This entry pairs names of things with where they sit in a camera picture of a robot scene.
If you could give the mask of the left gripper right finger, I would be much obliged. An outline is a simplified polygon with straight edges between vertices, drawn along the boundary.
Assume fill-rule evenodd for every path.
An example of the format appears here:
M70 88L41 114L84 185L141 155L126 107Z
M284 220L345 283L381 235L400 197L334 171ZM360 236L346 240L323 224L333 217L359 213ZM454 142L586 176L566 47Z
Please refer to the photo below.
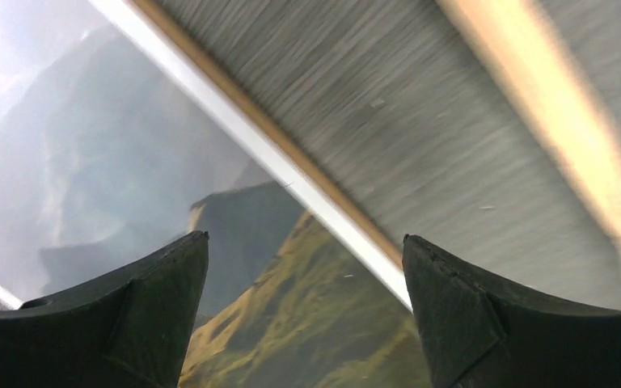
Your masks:
M435 387L621 387L621 311L539 292L417 235L403 271Z

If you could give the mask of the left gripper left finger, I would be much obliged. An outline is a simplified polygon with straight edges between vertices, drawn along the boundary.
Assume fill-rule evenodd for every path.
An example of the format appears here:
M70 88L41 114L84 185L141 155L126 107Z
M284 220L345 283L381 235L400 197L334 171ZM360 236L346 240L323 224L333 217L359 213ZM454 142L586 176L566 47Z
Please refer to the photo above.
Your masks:
M209 265L196 231L134 263L0 310L0 387L175 387Z

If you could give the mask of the mountain landscape photo board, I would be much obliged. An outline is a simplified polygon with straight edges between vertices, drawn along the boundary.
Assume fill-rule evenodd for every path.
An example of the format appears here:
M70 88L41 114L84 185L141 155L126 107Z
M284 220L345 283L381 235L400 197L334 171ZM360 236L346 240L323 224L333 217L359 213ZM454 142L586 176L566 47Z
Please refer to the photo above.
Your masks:
M412 315L88 1L0 1L0 310L192 232L175 387L427 387Z

